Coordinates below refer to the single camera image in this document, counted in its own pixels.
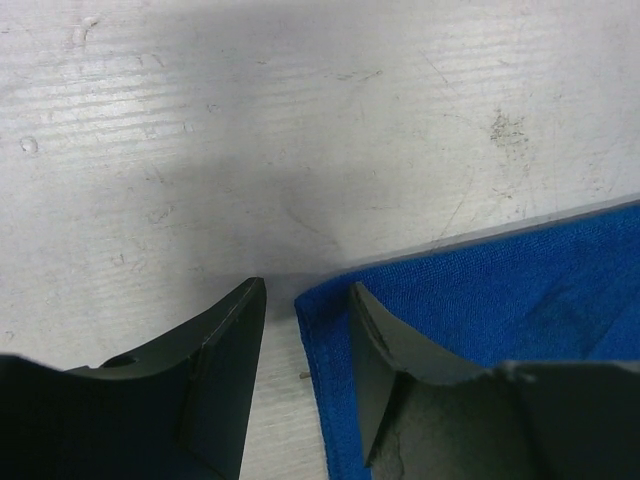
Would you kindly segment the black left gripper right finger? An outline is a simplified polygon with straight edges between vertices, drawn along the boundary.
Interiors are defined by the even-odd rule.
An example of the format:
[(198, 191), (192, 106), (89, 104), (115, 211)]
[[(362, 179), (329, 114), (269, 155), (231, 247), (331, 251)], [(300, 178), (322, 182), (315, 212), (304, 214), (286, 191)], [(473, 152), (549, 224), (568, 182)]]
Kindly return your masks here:
[(349, 330), (365, 465), (376, 479), (635, 479), (637, 362), (486, 369), (391, 314), (362, 284)]

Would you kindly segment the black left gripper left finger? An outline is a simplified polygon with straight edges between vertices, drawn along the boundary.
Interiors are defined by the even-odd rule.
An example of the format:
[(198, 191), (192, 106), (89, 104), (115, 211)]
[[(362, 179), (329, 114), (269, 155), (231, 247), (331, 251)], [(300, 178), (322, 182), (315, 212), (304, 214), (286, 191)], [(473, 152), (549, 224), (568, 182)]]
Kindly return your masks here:
[(101, 366), (1, 358), (5, 479), (235, 479), (266, 312), (261, 278)]

